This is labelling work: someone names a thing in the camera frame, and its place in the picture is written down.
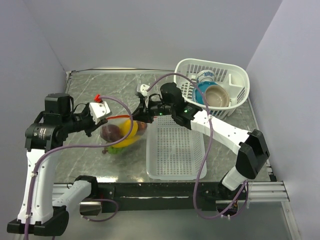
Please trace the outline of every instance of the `white plastic basket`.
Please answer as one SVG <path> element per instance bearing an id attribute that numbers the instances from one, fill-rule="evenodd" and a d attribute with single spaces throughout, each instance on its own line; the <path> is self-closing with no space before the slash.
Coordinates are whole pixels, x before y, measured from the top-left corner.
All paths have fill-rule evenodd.
<path id="1" fill-rule="evenodd" d="M 148 126 L 146 171 L 150 178 L 194 180 L 205 155 L 202 133 L 176 124 L 170 116 L 157 117 Z M 207 174 L 204 165 L 200 178 Z"/>
<path id="2" fill-rule="evenodd" d="M 250 82 L 247 72 L 236 65 L 193 58 L 180 61 L 174 72 L 183 74 L 196 83 L 197 73 L 203 70 L 212 70 L 215 73 L 215 81 L 227 91 L 230 98 L 228 107 L 210 106 L 211 114 L 218 119 L 230 116 L 249 96 Z M 194 86 L 188 80 L 180 76 L 174 76 L 173 81 L 181 89 L 186 101 L 203 109 L 206 108 L 205 105 L 192 100 Z"/>

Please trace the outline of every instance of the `wire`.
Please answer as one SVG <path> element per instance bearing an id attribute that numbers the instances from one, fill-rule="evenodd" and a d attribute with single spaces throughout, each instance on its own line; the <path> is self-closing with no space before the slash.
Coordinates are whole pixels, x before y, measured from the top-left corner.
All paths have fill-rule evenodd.
<path id="1" fill-rule="evenodd" d="M 171 72 L 171 73 L 167 73 L 161 77 L 159 77 L 148 89 L 147 89 L 147 92 L 149 92 L 160 80 L 168 77 L 168 76 L 171 76 L 171 75 L 176 75 L 176 76 L 179 76 L 179 77 L 182 77 L 186 80 L 188 80 L 197 90 L 198 92 L 200 93 L 201 97 L 202 97 L 202 100 L 203 100 L 203 103 L 205 105 L 205 110 L 206 110 L 206 113 L 207 115 L 209 116 L 210 115 L 210 109 L 209 109 L 209 104 L 204 96 L 204 94 L 202 93 L 202 91 L 199 89 L 199 87 L 197 86 L 197 84 L 195 84 L 193 81 L 191 81 L 187 76 L 183 75 L 183 74 L 180 74 L 180 73 L 176 73 L 176 72 Z M 193 200 L 193 207 L 196 211 L 196 213 L 203 219 L 216 219 L 216 218 L 219 218 L 220 216 L 223 216 L 223 214 L 225 212 L 228 211 L 228 209 L 237 201 L 239 195 L 241 194 L 242 190 L 245 188 L 245 185 L 246 185 L 246 182 L 247 181 L 244 181 L 241 188 L 239 189 L 239 191 L 237 192 L 237 194 L 234 196 L 233 200 L 231 201 L 231 203 L 223 210 L 221 211 L 219 214 L 215 215 L 215 216 L 206 216 L 202 213 L 202 211 L 198 208 L 197 206 L 197 191 L 198 191 L 198 185 L 199 185 L 199 180 L 200 180 L 200 175 L 201 175 L 201 172 L 202 172 L 202 169 L 204 168 L 204 165 L 206 163 L 206 160 L 208 158 L 208 154 L 209 154 L 209 151 L 211 149 L 211 145 L 212 145 L 212 141 L 213 141 L 213 136 L 214 136 L 214 128 L 212 126 L 212 122 L 209 120 L 209 126 L 210 126 L 210 139 L 209 139 L 209 143 L 208 143 L 208 148 L 204 154 L 204 157 L 203 157 L 203 160 L 200 164 L 200 168 L 199 168 L 199 171 L 198 171 L 198 174 L 196 176 L 196 179 L 195 179 L 195 184 L 194 184 L 194 189 L 193 189 L 193 196 L 192 196 L 192 200 Z"/>
<path id="2" fill-rule="evenodd" d="M 95 222 L 95 223 L 105 222 L 105 221 L 107 221 L 109 219 L 112 219 L 117 214 L 117 212 L 119 211 L 119 204 L 114 200 L 111 200 L 111 199 L 92 199 L 91 201 L 113 203 L 115 205 L 115 211 L 111 216 L 109 216 L 109 217 L 107 217 L 105 219 L 91 219 L 91 218 L 89 218 L 87 216 L 82 216 L 84 219 L 86 219 L 86 220 L 88 220 L 90 222 Z"/>
<path id="3" fill-rule="evenodd" d="M 71 148 L 105 148 L 105 147 L 109 147 L 115 144 L 120 143 L 121 141 L 123 141 L 124 139 L 126 139 L 130 134 L 131 131 L 133 129 L 134 126 L 134 119 L 132 116 L 132 113 L 130 111 L 130 109 L 127 107 L 127 105 L 125 105 L 122 101 L 120 101 L 119 99 L 112 97 L 112 96 L 100 96 L 100 99 L 109 99 L 109 100 L 113 100 L 117 103 L 119 103 L 120 105 L 122 105 L 125 110 L 128 112 L 129 118 L 130 118 L 130 129 L 127 132 L 127 134 L 114 142 L 110 142 L 107 144 L 102 144 L 102 145 L 91 145 L 91 144 L 76 144 L 76 145 L 66 145 L 66 146 L 60 146 L 57 148 L 54 148 L 52 150 L 47 151 L 44 155 L 42 155 L 39 160 L 36 162 L 34 169 L 32 171 L 33 174 L 35 174 L 34 177 L 31 178 L 30 180 L 30 186 L 29 186 L 29 193 L 28 193 L 28 198 L 27 198 L 27 204 L 26 204 L 26 216 L 29 216 L 26 220 L 25 220 L 25 225 L 24 225 L 24 240 L 29 240 L 29 225 L 30 225 L 30 216 L 31 216 L 31 209 L 32 209 L 32 200 L 33 200 L 33 195 L 34 195 L 34 190 L 35 190 L 35 183 L 36 183 L 36 176 L 38 174 L 38 170 L 39 167 L 41 165 L 41 163 L 48 157 L 48 155 L 53 154 L 55 152 L 58 152 L 60 150 L 63 149 L 71 149 Z"/>
<path id="4" fill-rule="evenodd" d="M 74 109 L 72 110 L 71 114 L 74 114 L 74 113 L 75 113 L 75 111 L 76 111 L 76 109 L 77 109 L 77 107 L 78 107 L 79 105 L 86 105 L 86 104 L 85 104 L 85 103 L 79 103 L 79 104 L 77 104 L 77 105 L 74 107 Z"/>
<path id="5" fill-rule="evenodd" d="M 73 185 L 72 182 L 68 182 L 68 183 L 66 184 L 66 188 L 67 188 L 67 189 L 70 189 L 69 184 Z"/>

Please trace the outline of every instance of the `gray marble surface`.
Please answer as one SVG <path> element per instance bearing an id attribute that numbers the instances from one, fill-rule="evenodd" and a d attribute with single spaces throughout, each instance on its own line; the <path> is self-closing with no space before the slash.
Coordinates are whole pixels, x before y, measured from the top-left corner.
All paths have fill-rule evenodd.
<path id="1" fill-rule="evenodd" d="M 138 106 L 139 99 L 135 96 L 138 83 L 150 84 L 164 73 L 156 72 L 75 72 L 72 73 L 66 92 L 74 98 L 75 104 L 92 102 L 96 94 L 108 95 L 122 100 L 131 111 Z M 153 91 L 158 92 L 161 84 L 172 82 L 169 76 L 157 84 Z M 113 116 L 126 114 L 118 103 L 107 101 Z M 234 113 L 224 119 L 235 127 L 253 130 L 255 121 L 250 105 L 246 101 Z M 204 136 L 207 148 L 209 137 Z M 73 144 L 104 144 L 99 130 L 87 137 L 84 132 L 69 135 L 65 145 Z M 236 155 L 217 141 L 213 145 L 207 159 L 207 174 L 202 182 L 220 181 L 234 166 Z M 79 175 L 96 176 L 99 182 L 162 182 L 151 179 L 146 172 L 146 139 L 130 146 L 118 155 L 102 154 L 102 148 L 71 148 L 62 151 L 56 168 L 56 183 L 73 182 Z M 255 181 L 270 181 L 267 168 L 264 166 Z"/>

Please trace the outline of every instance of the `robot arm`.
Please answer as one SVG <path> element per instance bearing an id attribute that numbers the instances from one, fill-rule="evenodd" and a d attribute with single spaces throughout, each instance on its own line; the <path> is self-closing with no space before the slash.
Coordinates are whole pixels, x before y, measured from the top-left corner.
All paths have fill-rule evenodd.
<path id="1" fill-rule="evenodd" d="M 133 112 L 133 119 L 145 123 L 152 123 L 154 116 L 171 115 L 180 126 L 198 131 L 210 136 L 211 121 L 213 139 L 224 144 L 236 155 L 235 166 L 223 177 L 221 184 L 230 191 L 247 179 L 255 179 L 259 171 L 269 158 L 269 150 L 261 131 L 252 132 L 234 127 L 217 119 L 202 110 L 200 107 L 185 102 L 181 90 L 174 82 L 161 86 L 160 100 L 152 101 L 147 85 L 139 85 L 136 95 L 140 98 L 138 108 Z"/>
<path id="2" fill-rule="evenodd" d="M 29 187 L 33 169 L 38 160 L 49 150 L 61 147 L 68 134 L 85 131 L 88 137 L 111 115 L 105 101 L 88 102 L 82 112 L 75 113 L 73 98 L 69 94 L 54 93 L 45 98 L 45 110 L 35 119 L 25 132 L 27 148 L 27 178 L 22 206 L 17 219 L 9 222 L 9 233 L 23 234 L 25 223 L 29 219 L 29 233 L 38 236 L 60 236 L 65 231 L 69 213 L 79 203 L 98 194 L 98 182 L 95 177 L 79 176 L 73 186 L 60 198 L 52 201 L 55 171 L 59 152 L 50 154 L 39 166 L 36 173 L 32 196 L 31 215 L 26 215 Z"/>

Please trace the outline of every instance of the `white bowl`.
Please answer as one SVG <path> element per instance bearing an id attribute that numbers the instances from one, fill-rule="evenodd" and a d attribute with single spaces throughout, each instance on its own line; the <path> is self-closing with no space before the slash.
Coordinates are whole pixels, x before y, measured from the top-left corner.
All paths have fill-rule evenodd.
<path id="1" fill-rule="evenodd" d="M 216 79 L 215 72 L 211 70 L 203 70 L 203 71 L 200 71 L 197 75 L 195 75 L 195 80 L 197 83 L 214 82 L 215 79 Z"/>

